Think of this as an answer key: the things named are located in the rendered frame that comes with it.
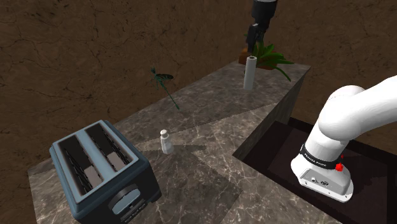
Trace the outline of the green potted plant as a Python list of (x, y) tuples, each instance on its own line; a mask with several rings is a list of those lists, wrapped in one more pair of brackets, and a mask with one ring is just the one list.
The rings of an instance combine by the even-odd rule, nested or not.
[(291, 81), (291, 78), (281, 69), (278, 67), (279, 64), (293, 64), (286, 60), (283, 54), (274, 51), (274, 45), (270, 44), (265, 46), (263, 41), (257, 41), (253, 46), (253, 52), (249, 53), (247, 51), (247, 47), (245, 47), (238, 59), (238, 63), (246, 64), (246, 59), (249, 56), (255, 56), (257, 58), (256, 67), (266, 70), (278, 70), (281, 72), (288, 81)]

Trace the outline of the white salt shaker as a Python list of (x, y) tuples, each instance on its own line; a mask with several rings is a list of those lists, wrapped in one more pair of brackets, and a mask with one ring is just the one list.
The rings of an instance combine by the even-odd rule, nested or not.
[(160, 131), (160, 141), (162, 146), (162, 151), (164, 154), (170, 154), (174, 151), (174, 145), (171, 141), (171, 137), (168, 134), (167, 130)]

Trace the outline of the dark robot stand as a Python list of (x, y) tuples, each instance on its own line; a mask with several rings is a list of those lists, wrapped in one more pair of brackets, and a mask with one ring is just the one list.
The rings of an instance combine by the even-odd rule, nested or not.
[(352, 198), (341, 203), (301, 186), (290, 163), (313, 126), (295, 118), (274, 122), (243, 162), (342, 224), (397, 224), (397, 155), (352, 140), (343, 165), (354, 183)]

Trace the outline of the green dragonfly figure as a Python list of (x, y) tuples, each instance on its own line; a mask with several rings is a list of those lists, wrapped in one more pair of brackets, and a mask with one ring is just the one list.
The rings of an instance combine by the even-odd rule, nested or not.
[(180, 107), (177, 105), (175, 100), (172, 98), (171, 94), (168, 92), (167, 87), (164, 84), (166, 80), (172, 80), (174, 77), (171, 74), (164, 74), (164, 73), (157, 73), (155, 67), (151, 67), (152, 77), (150, 79), (150, 83), (153, 87), (159, 90), (159, 86), (161, 86), (166, 92), (167, 95), (171, 98), (172, 102), (174, 103), (175, 107), (180, 110)]

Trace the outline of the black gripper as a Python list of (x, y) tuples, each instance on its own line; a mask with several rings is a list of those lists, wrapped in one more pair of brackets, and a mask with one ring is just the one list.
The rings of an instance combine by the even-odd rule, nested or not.
[(253, 1), (251, 16), (254, 24), (249, 26), (246, 43), (247, 51), (253, 53), (254, 45), (263, 41), (265, 31), (268, 29), (270, 20), (275, 15), (277, 1)]

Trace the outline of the white paper towel roll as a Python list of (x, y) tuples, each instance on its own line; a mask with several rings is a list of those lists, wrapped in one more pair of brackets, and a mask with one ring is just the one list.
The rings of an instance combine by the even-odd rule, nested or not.
[(244, 70), (244, 90), (252, 90), (257, 58), (248, 56), (246, 58), (246, 68)]

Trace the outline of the blue two-slot toaster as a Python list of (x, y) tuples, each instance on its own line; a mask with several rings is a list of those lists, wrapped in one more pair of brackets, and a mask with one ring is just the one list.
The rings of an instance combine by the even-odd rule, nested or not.
[(128, 224), (162, 196), (148, 159), (107, 120), (55, 141), (49, 152), (80, 224)]

